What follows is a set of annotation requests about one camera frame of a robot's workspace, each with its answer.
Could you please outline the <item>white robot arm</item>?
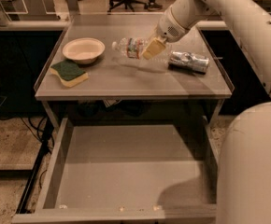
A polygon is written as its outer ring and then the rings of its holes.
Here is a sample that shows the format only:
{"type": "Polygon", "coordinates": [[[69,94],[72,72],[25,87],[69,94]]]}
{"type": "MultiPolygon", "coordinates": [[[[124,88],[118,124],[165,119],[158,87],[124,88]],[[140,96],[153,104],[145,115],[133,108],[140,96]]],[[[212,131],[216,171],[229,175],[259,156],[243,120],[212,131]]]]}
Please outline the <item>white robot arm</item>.
{"type": "MultiPolygon", "coordinates": [[[[150,59],[217,12],[248,53],[271,97],[271,15],[252,0],[176,0],[143,55],[150,59]]],[[[271,224],[271,102],[253,106],[229,126],[218,163],[216,224],[271,224]]]]}

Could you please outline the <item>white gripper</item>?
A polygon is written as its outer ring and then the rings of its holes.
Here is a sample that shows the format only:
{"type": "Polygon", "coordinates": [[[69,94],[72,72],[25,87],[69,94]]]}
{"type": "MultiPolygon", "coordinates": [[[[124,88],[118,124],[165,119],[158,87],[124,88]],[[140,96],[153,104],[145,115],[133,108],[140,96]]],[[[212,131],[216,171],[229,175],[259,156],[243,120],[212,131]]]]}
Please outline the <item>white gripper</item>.
{"type": "Polygon", "coordinates": [[[189,7],[170,6],[158,21],[156,35],[143,49],[142,57],[152,59],[166,48],[165,42],[178,42],[197,23],[198,16],[189,7]]]}

